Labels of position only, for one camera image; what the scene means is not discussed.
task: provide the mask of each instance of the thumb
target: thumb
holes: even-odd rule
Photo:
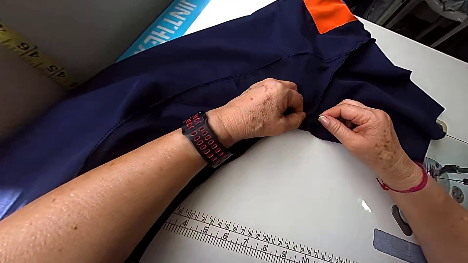
[[[351,140],[355,135],[344,123],[332,116],[320,116],[319,122],[343,144]]]
[[[283,126],[285,127],[285,130],[289,131],[299,127],[304,118],[306,118],[305,112],[294,112],[286,115],[280,120],[280,122],[282,122]]]

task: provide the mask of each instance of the navy garment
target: navy garment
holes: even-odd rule
[[[319,34],[302,0],[279,0],[110,66],[3,142],[0,216],[266,78],[297,84],[307,113],[300,128],[321,139],[337,142],[318,115],[347,98],[386,111],[413,160],[422,162],[430,140],[444,136],[436,125],[443,108],[385,57],[359,21]],[[256,141],[231,151],[239,156]],[[205,168],[187,189],[213,171]]]

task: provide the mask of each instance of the gray background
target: gray background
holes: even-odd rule
[[[172,0],[0,0],[0,19],[86,80],[114,63]],[[0,139],[65,90],[0,47]]]

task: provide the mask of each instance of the seam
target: seam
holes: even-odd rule
[[[362,45],[363,43],[365,43],[365,42],[367,42],[367,41],[369,41],[369,40],[370,40],[369,38],[367,38],[367,39],[365,39],[365,40],[362,40],[362,41],[358,42],[356,45],[354,45],[354,46],[351,48],[351,50],[349,50],[349,51],[347,51],[347,52],[345,52],[345,53],[340,53],[340,54],[335,55],[335,56],[333,56],[333,57],[331,57],[331,58],[325,58],[325,59],[323,59],[323,58],[317,56],[317,54],[314,54],[314,53],[311,53],[311,52],[300,52],[300,53],[295,53],[295,54],[292,54],[292,55],[283,56],[283,57],[281,57],[281,58],[278,58],[278,59],[276,59],[276,60],[274,60],[274,61],[272,61],[272,62],[270,62],[270,63],[264,65],[264,66],[261,66],[261,67],[255,69],[255,70],[251,70],[251,71],[249,71],[249,72],[244,72],[244,73],[237,74],[237,75],[227,76],[227,77],[220,78],[220,79],[216,79],[216,80],[212,80],[212,81],[209,81],[209,82],[205,82],[205,83],[202,83],[202,84],[193,86],[193,87],[191,87],[191,88],[185,89],[185,90],[183,90],[183,91],[181,91],[181,92],[178,92],[178,93],[172,95],[171,97],[168,97],[168,98],[163,99],[163,100],[161,100],[161,101],[159,101],[159,102],[157,102],[157,103],[154,103],[154,104],[148,106],[148,107],[147,107],[146,109],[144,109],[144,110],[140,110],[140,111],[137,111],[137,112],[131,114],[131,115],[128,116],[127,118],[121,120],[121,121],[120,121],[118,124],[116,124],[114,127],[112,127],[112,128],[96,143],[96,145],[93,147],[93,149],[88,153],[88,155],[86,156],[85,160],[82,162],[82,164],[80,165],[80,167],[78,168],[78,170],[74,173],[72,179],[74,179],[74,178],[76,178],[76,177],[79,176],[79,174],[82,172],[82,169],[84,168],[85,164],[87,163],[89,157],[96,151],[96,149],[103,143],[103,141],[105,141],[105,140],[107,139],[107,137],[109,137],[109,135],[110,135],[113,131],[115,131],[115,129],[117,129],[118,127],[120,127],[122,124],[124,124],[125,122],[127,122],[129,119],[131,119],[131,118],[137,116],[138,114],[142,114],[142,113],[146,112],[148,109],[150,109],[150,108],[152,108],[152,107],[154,107],[154,106],[156,106],[156,105],[158,105],[158,104],[160,104],[160,103],[162,103],[162,102],[164,102],[164,101],[166,101],[166,100],[168,100],[168,99],[170,99],[170,98],[173,98],[173,97],[178,96],[178,95],[180,95],[180,94],[182,94],[182,93],[184,93],[184,92],[187,92],[187,91],[190,91],[190,90],[193,90],[193,89],[202,87],[202,86],[208,86],[208,85],[211,85],[211,84],[213,84],[213,83],[222,82],[222,81],[231,80],[231,79],[240,78],[240,77],[243,77],[243,76],[247,76],[247,75],[254,74],[254,73],[260,71],[261,69],[263,69],[263,68],[265,68],[265,67],[268,67],[268,66],[270,66],[270,65],[272,65],[272,64],[275,64],[275,63],[277,63],[277,62],[279,62],[279,61],[281,61],[281,60],[288,59],[288,58],[301,57],[301,56],[314,56],[314,57],[316,57],[316,58],[318,58],[318,59],[320,59],[320,60],[322,60],[322,61],[330,62],[330,61],[335,60],[335,59],[337,59],[337,58],[340,58],[340,57],[342,57],[342,56],[344,55],[345,58],[343,59],[343,61],[341,62],[341,64],[340,64],[340,65],[333,71],[333,73],[331,74],[330,79],[329,79],[329,83],[328,83],[328,85],[329,85],[329,84],[330,84],[330,81],[331,81],[331,78],[333,77],[334,73],[336,72],[336,70],[338,70],[338,68],[340,68],[340,67],[343,65],[344,61],[346,60],[346,57],[348,57],[348,55],[349,55],[352,51],[356,50],[360,45]],[[323,95],[323,92],[320,94],[319,101],[322,100],[322,95]]]

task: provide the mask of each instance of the red string bracelet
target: red string bracelet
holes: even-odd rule
[[[388,191],[388,190],[392,190],[393,192],[398,192],[398,193],[413,193],[413,192],[417,192],[419,190],[421,190],[422,188],[424,188],[427,184],[427,172],[426,170],[424,169],[424,166],[418,162],[415,162],[419,167],[421,167],[421,169],[423,170],[423,180],[420,182],[419,185],[415,186],[415,187],[411,187],[410,189],[408,190],[403,190],[403,191],[400,191],[400,190],[395,190],[393,188],[390,188],[388,185],[386,185],[383,181],[380,182],[378,178],[377,181],[379,182],[380,184],[380,187],[382,187],[382,189],[384,191]]]

